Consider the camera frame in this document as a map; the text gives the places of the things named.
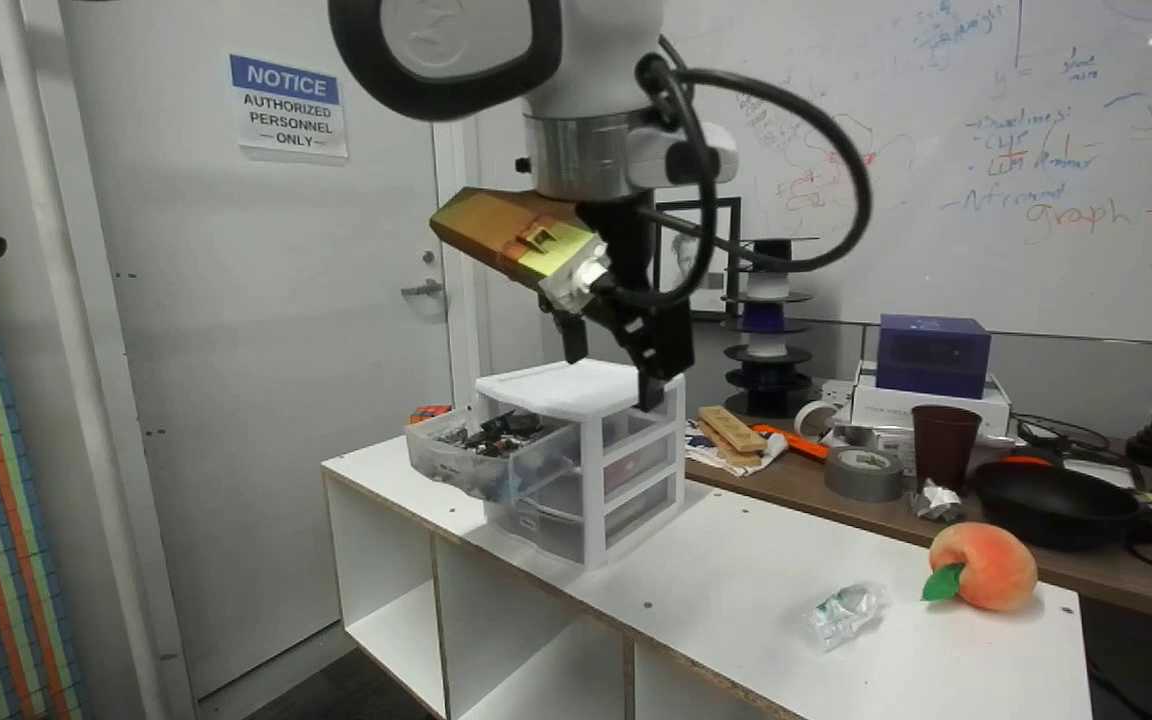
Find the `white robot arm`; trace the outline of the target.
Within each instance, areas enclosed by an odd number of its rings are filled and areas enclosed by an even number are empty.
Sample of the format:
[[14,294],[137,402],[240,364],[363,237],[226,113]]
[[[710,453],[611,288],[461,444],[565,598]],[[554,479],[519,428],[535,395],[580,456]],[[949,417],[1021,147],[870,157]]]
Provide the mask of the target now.
[[565,359],[606,323],[646,410],[693,364],[689,295],[710,273],[735,147],[710,130],[665,44],[659,0],[329,0],[347,78],[409,120],[524,106],[530,193],[461,190],[430,227],[533,288]]

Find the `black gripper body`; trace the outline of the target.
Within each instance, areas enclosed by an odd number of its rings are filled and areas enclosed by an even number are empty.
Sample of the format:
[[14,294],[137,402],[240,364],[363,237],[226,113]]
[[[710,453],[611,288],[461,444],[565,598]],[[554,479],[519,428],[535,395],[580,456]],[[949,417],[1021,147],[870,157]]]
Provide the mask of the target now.
[[654,278],[665,218],[647,196],[580,206],[576,218],[606,240],[610,278],[598,299],[580,314],[583,329],[599,323],[639,373],[676,381],[693,369],[693,307],[689,288],[665,288]]

